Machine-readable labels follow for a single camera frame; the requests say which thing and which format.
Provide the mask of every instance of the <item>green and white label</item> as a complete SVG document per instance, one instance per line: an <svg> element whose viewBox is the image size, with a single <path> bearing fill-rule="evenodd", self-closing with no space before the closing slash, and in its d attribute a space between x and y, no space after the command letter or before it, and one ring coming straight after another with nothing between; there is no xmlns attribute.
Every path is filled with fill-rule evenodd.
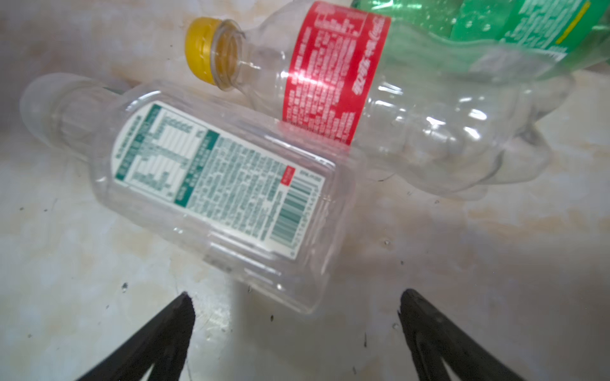
<svg viewBox="0 0 610 381"><path fill-rule="evenodd" d="M294 259L325 179L163 102L135 112L112 152L114 181Z"/></svg>

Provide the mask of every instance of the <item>green plastic bottle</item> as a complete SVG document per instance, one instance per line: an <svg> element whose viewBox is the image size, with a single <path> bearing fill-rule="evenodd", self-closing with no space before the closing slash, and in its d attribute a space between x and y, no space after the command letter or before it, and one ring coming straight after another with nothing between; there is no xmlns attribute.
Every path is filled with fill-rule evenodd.
<svg viewBox="0 0 610 381"><path fill-rule="evenodd" d="M571 69L610 58L610 0L354 0L451 41L497 40Z"/></svg>

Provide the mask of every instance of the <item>yellow bottle cap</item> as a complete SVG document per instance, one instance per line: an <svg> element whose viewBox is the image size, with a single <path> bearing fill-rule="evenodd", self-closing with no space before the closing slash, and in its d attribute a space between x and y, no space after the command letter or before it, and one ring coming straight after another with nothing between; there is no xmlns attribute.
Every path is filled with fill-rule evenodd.
<svg viewBox="0 0 610 381"><path fill-rule="evenodd" d="M209 84L216 85L212 75L211 57L214 33L222 20L217 18L200 17L188 27L184 41L184 54L187 57L188 67L197 78Z"/></svg>

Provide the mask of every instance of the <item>floor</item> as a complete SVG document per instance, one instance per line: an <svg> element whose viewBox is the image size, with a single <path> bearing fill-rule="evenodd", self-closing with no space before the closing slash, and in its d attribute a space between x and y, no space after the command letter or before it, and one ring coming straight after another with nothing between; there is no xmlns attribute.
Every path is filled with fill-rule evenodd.
<svg viewBox="0 0 610 381"><path fill-rule="evenodd" d="M86 164L20 121L23 88L53 71L114 88L163 77L244 103L190 74L185 27L200 15L255 26L285 2L0 4L0 379L75 379L186 290L197 320L182 380L415 380L396 325L407 287L525 379L610 379L607 73L576 73L539 123L554 157L532 182L477 202L396 177L363 186L312 316L106 210Z"/></svg>

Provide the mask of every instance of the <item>red rectangle on label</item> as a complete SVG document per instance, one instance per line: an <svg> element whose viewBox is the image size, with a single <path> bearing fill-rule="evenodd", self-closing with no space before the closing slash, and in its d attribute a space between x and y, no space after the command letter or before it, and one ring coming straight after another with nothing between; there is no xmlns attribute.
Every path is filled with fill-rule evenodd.
<svg viewBox="0 0 610 381"><path fill-rule="evenodd" d="M296 169L291 166L287 166L282 176L282 184L289 186L292 182L292 178L295 176Z"/></svg>
<svg viewBox="0 0 610 381"><path fill-rule="evenodd" d="M296 40L283 119L351 144L391 21L316 1Z"/></svg>

